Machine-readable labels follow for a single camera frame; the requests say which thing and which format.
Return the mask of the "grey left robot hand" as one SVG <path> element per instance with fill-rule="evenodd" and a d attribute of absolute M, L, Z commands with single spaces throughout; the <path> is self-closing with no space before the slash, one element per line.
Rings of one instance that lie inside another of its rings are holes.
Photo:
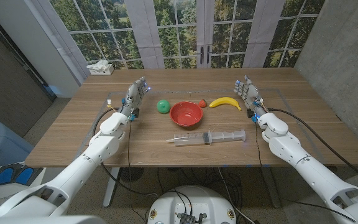
<path fill-rule="evenodd" d="M 139 117 L 140 106 L 144 95 L 151 89 L 146 83 L 145 77 L 141 77 L 129 86 L 125 98 L 123 98 L 122 106 L 118 112 L 127 117 Z"/>

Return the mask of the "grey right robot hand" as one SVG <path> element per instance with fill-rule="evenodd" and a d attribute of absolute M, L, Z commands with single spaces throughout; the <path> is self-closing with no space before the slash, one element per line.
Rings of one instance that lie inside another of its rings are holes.
<path fill-rule="evenodd" d="M 244 100 L 247 109 L 251 110 L 256 117 L 268 113 L 257 87 L 247 75 L 244 76 L 244 79 L 243 82 L 240 80 L 235 82 L 234 92 Z"/>

